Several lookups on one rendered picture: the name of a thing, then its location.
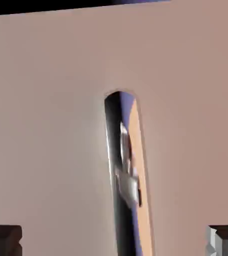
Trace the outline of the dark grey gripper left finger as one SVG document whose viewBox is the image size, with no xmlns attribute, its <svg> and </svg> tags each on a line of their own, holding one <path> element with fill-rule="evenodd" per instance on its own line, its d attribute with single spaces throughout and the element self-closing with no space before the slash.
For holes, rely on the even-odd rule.
<svg viewBox="0 0 228 256">
<path fill-rule="evenodd" d="M 0 256 L 23 256 L 20 225 L 0 224 Z"/>
</svg>

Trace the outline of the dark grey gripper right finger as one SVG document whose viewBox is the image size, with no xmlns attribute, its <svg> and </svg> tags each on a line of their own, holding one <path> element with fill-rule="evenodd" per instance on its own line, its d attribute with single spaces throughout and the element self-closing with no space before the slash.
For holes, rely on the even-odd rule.
<svg viewBox="0 0 228 256">
<path fill-rule="evenodd" d="M 228 256 L 228 224 L 207 226 L 205 256 Z"/>
</svg>

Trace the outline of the pale pink drawer front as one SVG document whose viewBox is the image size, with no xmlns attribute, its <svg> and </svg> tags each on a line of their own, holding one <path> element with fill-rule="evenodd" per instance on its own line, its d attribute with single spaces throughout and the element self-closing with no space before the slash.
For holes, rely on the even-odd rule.
<svg viewBox="0 0 228 256">
<path fill-rule="evenodd" d="M 117 256 L 104 97 L 140 109 L 153 256 L 228 224 L 228 0 L 0 16 L 0 224 L 24 256 Z"/>
</svg>

